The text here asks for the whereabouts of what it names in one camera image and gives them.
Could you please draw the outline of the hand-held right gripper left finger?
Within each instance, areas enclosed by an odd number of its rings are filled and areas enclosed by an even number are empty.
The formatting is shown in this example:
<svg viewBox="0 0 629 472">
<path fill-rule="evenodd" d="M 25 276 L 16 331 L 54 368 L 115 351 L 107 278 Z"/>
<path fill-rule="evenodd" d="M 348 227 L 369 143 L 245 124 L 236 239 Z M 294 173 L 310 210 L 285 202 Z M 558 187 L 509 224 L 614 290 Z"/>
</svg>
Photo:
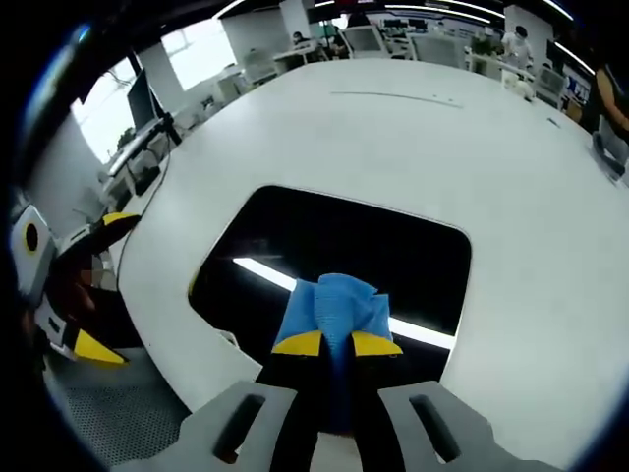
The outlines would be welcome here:
<svg viewBox="0 0 629 472">
<path fill-rule="evenodd" d="M 307 471 L 327 409 L 328 349 L 312 330 L 273 347 L 252 382 L 234 383 L 181 424 L 178 439 L 120 471 Z"/>
</svg>

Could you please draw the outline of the person's left hand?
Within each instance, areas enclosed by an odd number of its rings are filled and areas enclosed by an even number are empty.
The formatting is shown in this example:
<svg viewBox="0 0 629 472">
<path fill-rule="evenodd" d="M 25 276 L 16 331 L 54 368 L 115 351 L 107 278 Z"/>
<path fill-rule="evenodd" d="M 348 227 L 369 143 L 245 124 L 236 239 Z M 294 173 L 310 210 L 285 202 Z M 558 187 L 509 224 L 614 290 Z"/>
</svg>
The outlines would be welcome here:
<svg viewBox="0 0 629 472">
<path fill-rule="evenodd" d="M 55 310 L 81 327 L 88 327 L 96 313 L 83 272 L 78 270 L 56 271 L 47 281 L 47 295 Z"/>
</svg>

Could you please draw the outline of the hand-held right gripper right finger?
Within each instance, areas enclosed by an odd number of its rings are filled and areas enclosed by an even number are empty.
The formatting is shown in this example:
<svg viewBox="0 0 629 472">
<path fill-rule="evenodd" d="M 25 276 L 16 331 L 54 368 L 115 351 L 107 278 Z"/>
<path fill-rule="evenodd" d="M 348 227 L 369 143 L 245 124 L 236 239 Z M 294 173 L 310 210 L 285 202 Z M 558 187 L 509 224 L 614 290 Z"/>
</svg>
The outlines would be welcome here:
<svg viewBox="0 0 629 472">
<path fill-rule="evenodd" d="M 402 349 L 350 335 L 352 427 L 365 471 L 553 471 L 497 444 L 488 419 L 440 383 L 416 383 Z"/>
</svg>

